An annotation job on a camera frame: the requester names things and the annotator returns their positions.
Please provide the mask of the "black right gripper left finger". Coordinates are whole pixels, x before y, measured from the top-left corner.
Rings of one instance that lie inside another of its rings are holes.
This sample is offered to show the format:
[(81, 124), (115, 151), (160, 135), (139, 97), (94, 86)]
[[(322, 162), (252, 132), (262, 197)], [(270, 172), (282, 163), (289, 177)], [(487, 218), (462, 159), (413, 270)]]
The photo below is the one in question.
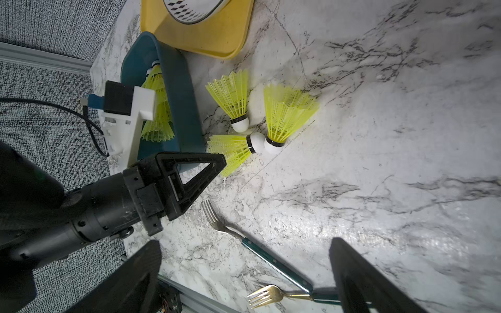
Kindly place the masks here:
[(147, 242), (122, 266), (68, 312), (157, 312), (162, 255), (156, 240)]

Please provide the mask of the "yellow shuttlecock three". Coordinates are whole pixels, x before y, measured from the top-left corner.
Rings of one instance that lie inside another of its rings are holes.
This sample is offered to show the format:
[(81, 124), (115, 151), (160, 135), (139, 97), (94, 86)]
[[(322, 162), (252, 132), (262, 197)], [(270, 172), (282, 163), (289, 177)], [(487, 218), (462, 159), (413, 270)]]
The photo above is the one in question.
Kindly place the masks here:
[(248, 81), (249, 71), (245, 69), (223, 75), (206, 85), (207, 91), (228, 115), (230, 124), (237, 133), (244, 133), (250, 125), (247, 115)]

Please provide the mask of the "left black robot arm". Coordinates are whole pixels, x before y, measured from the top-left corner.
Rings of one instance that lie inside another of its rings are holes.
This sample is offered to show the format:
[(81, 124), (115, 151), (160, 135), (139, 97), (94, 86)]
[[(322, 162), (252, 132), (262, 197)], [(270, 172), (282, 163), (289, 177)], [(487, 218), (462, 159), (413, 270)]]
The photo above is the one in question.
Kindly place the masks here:
[(62, 184), (1, 144), (1, 311), (37, 296), (33, 272), (136, 223), (149, 236), (186, 213), (226, 166), (222, 155), (161, 152), (113, 176), (65, 192)]

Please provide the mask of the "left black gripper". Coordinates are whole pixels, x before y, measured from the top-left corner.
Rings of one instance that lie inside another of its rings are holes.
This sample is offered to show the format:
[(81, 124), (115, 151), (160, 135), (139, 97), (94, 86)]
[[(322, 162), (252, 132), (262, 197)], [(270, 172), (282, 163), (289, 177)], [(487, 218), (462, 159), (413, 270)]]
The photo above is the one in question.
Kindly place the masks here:
[(163, 152), (124, 170), (125, 185), (147, 234), (163, 231), (163, 217), (173, 221), (185, 214), (225, 167), (220, 154)]

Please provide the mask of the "teal plastic storage box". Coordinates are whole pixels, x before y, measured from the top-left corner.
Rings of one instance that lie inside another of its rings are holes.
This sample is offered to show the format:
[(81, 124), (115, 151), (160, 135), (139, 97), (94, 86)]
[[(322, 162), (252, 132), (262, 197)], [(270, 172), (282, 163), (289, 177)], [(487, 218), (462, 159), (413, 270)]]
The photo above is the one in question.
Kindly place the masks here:
[(141, 86), (147, 69), (156, 60), (160, 61), (163, 73), (175, 137), (163, 143), (141, 140), (137, 159), (163, 151), (204, 153), (206, 146), (193, 84), (187, 61), (180, 51), (158, 41), (154, 34), (143, 32), (122, 62), (120, 82)]

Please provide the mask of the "yellow shuttlecock five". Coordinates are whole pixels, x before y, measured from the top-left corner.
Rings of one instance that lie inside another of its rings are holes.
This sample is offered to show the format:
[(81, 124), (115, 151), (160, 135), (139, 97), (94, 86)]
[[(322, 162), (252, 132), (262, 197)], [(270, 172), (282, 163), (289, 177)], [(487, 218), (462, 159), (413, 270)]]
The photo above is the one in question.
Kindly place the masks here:
[(212, 135), (207, 143), (207, 152), (224, 155), (226, 166), (220, 174), (223, 177), (228, 177), (251, 155), (263, 153), (264, 142), (265, 136), (261, 133), (252, 133), (246, 136)]

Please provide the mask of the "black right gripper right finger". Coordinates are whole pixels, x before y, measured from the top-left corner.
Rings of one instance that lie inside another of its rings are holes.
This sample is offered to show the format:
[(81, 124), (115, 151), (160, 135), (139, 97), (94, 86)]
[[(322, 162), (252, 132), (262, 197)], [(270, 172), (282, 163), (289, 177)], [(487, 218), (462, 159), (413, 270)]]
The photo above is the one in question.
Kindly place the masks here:
[(330, 261), (344, 312), (425, 312), (425, 310), (377, 271), (344, 239), (334, 237)]

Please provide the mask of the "yellow shuttlecock one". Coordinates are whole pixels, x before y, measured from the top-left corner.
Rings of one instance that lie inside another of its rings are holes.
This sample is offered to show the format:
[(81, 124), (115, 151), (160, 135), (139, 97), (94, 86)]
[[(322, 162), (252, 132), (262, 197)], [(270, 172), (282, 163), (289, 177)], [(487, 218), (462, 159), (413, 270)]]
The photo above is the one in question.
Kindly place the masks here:
[(142, 129), (142, 139), (149, 142), (167, 142), (174, 137), (171, 126), (172, 113), (168, 102), (160, 61), (152, 62), (141, 87), (155, 91), (156, 112), (152, 121), (146, 121)]

